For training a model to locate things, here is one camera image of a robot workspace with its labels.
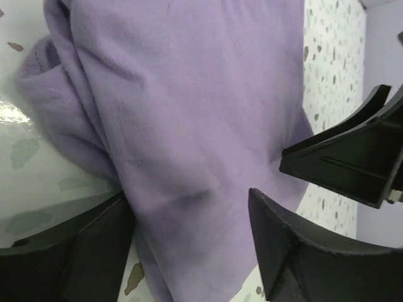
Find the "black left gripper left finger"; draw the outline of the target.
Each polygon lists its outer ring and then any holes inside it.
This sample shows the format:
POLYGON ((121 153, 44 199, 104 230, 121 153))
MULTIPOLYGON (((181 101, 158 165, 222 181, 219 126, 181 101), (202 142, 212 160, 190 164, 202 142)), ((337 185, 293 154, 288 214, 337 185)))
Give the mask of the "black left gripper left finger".
POLYGON ((134 225, 109 199, 1 249, 1 301, 116 301, 134 225))

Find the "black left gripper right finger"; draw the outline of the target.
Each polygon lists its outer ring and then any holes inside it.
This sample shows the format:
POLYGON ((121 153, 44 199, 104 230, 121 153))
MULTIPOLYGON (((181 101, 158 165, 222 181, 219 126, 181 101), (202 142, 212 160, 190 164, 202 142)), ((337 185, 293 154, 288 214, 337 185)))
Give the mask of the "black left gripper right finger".
POLYGON ((334 233, 249 190, 267 301, 402 301, 402 249, 334 233))

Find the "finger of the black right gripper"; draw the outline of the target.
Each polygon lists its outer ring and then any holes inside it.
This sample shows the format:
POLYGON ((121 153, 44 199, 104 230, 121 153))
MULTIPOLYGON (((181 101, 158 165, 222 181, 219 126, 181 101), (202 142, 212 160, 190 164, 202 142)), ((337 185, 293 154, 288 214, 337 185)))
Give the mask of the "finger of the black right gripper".
POLYGON ((280 171, 372 208, 402 202, 402 89, 373 88, 346 120, 286 148, 280 171))

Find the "purple t-shirt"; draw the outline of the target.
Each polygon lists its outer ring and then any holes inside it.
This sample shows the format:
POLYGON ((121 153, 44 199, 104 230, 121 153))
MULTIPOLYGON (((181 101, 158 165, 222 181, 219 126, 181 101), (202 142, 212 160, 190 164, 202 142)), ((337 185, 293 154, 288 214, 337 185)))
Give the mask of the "purple t-shirt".
POLYGON ((49 36, 17 83, 48 139, 118 182, 157 301, 229 301, 256 267, 256 187, 297 209, 279 171, 311 136, 303 1, 45 1, 49 36))

